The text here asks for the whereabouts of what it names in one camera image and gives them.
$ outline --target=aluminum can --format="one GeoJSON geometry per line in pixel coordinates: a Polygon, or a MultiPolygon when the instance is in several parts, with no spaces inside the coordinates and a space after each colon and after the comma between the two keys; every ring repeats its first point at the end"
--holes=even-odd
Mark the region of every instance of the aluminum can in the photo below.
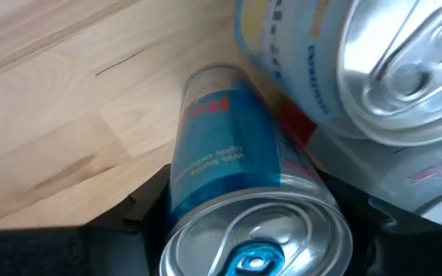
{"type": "Polygon", "coordinates": [[[353,140],[317,128],[287,104],[279,112],[282,128],[323,171],[369,195],[442,224],[442,141],[393,147],[353,140]],[[291,128],[290,125],[304,129],[291,128]]]}
{"type": "Polygon", "coordinates": [[[442,0],[239,0],[235,33],[326,131],[442,140],[442,0]]]}
{"type": "Polygon", "coordinates": [[[247,76],[227,64],[186,84],[160,275],[342,275],[348,225],[247,76]]]}

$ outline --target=black surface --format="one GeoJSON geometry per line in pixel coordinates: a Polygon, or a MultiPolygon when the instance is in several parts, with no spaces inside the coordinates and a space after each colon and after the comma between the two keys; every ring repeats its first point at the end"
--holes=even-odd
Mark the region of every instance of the black surface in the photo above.
{"type": "Polygon", "coordinates": [[[346,275],[442,275],[442,225],[322,173],[351,226],[354,254],[346,275]]]}
{"type": "MultiPolygon", "coordinates": [[[[164,187],[169,171],[165,166],[86,226],[0,232],[0,275],[142,276],[145,266],[152,268],[150,275],[157,275],[168,230],[164,187]],[[152,206],[144,198],[151,197],[151,191],[161,194],[152,206]],[[143,241],[148,264],[140,261],[143,241]]],[[[345,275],[442,275],[441,225],[321,175],[338,200],[355,242],[345,275]]]]}
{"type": "Polygon", "coordinates": [[[166,165],[84,226],[0,231],[0,275],[154,275],[156,269],[147,270],[157,268],[166,236],[167,195],[162,191],[169,174],[166,165]]]}

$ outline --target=blue pull tab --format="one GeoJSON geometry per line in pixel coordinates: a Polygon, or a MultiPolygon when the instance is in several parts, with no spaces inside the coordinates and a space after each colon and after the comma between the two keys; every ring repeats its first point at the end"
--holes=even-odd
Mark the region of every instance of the blue pull tab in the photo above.
{"type": "Polygon", "coordinates": [[[284,267],[282,249],[269,242],[251,242],[235,248],[225,276],[276,276],[284,267]]]}

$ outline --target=wooden surface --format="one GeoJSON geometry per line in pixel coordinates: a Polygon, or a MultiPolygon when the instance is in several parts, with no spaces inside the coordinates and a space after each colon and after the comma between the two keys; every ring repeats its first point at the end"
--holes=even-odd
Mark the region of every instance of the wooden surface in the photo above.
{"type": "Polygon", "coordinates": [[[188,76],[246,65],[234,1],[0,0],[0,228],[85,223],[169,163],[188,76]]]}

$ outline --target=red stripe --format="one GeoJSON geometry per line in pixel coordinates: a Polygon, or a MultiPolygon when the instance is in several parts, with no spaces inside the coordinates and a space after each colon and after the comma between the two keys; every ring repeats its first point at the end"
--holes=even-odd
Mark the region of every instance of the red stripe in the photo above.
{"type": "Polygon", "coordinates": [[[316,130],[316,124],[310,121],[303,112],[290,101],[286,101],[277,114],[282,130],[301,148],[305,148],[312,134],[316,130]]]}

